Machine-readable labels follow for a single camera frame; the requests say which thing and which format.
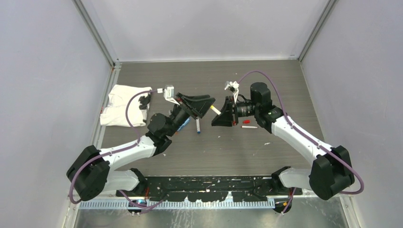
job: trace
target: blue marker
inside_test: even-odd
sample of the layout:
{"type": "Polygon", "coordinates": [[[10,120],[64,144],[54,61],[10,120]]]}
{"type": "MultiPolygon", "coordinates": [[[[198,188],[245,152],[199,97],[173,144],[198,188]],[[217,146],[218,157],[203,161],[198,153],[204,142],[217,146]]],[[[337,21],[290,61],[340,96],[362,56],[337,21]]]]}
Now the blue marker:
{"type": "Polygon", "coordinates": [[[190,122],[190,117],[179,127],[178,131],[182,130],[190,122]]]}

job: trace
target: marker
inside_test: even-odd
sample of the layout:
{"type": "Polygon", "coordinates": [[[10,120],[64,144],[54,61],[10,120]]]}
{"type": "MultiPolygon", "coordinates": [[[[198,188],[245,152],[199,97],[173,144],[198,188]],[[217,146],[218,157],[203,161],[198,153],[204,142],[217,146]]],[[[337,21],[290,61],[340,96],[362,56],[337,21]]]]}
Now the marker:
{"type": "Polygon", "coordinates": [[[200,134],[200,120],[198,117],[196,118],[196,129],[197,129],[197,134],[200,134]]]}
{"type": "Polygon", "coordinates": [[[177,131],[182,130],[182,128],[184,128],[189,122],[190,122],[190,117],[182,124],[182,126],[179,127],[179,129],[177,131]]]}
{"type": "Polygon", "coordinates": [[[255,126],[244,126],[244,125],[242,125],[241,128],[257,128],[257,127],[255,127],[255,126]]]}
{"type": "Polygon", "coordinates": [[[217,115],[221,115],[221,112],[218,111],[218,109],[216,109],[213,105],[210,106],[210,108],[211,108],[217,115]]]}

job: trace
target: yellow object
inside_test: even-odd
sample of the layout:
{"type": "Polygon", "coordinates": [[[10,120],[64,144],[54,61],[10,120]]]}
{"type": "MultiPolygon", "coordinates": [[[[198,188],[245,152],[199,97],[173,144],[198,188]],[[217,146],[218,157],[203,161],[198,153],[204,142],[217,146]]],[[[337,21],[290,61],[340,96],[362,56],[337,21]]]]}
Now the yellow object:
{"type": "Polygon", "coordinates": [[[216,109],[213,105],[210,106],[210,108],[211,108],[217,115],[220,115],[220,114],[221,114],[221,112],[218,111],[218,109],[216,109]]]}

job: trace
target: enclosure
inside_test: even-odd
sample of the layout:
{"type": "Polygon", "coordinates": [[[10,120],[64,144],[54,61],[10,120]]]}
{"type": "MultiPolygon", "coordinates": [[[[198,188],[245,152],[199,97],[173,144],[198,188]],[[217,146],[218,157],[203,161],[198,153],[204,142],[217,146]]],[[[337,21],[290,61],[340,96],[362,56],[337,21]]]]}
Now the enclosure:
{"type": "MultiPolygon", "coordinates": [[[[396,0],[6,1],[0,14],[6,22],[0,37],[2,226],[400,227],[403,80],[395,54],[403,47],[402,9],[396,0]],[[348,149],[364,192],[322,200],[301,190],[284,216],[270,203],[287,202],[289,194],[270,193],[268,205],[236,204],[234,190],[221,204],[186,197],[179,206],[168,200],[140,216],[111,206],[125,202],[120,195],[70,202],[66,171],[83,148],[138,138],[130,127],[100,124],[114,85],[173,85],[175,93],[210,95],[220,109],[231,95],[225,82],[252,70],[271,77],[299,126],[348,149]]],[[[268,84],[273,104],[281,106],[257,73],[242,81],[240,93],[250,97],[255,82],[268,84]]],[[[153,94],[149,106],[146,124],[173,108],[162,94],[153,94]]],[[[284,166],[311,168],[264,128],[211,126],[215,116],[210,110],[200,119],[200,133],[191,120],[162,154],[119,170],[136,168],[149,180],[237,180],[271,178],[284,166]]],[[[247,119],[258,126],[253,116],[247,119]]],[[[149,131],[136,128],[140,135],[149,131]]],[[[349,190],[358,188],[356,179],[349,190]]]]}

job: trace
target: small white piece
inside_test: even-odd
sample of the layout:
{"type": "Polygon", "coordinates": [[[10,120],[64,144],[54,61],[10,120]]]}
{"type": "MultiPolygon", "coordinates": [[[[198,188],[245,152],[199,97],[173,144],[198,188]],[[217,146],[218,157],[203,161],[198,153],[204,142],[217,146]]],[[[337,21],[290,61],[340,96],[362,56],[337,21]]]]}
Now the small white piece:
{"type": "Polygon", "coordinates": [[[242,125],[241,128],[253,128],[253,129],[256,129],[257,127],[255,127],[255,126],[244,126],[244,125],[242,125]]]}
{"type": "Polygon", "coordinates": [[[200,118],[199,117],[196,118],[196,130],[197,130],[197,134],[200,134],[200,118]]]}

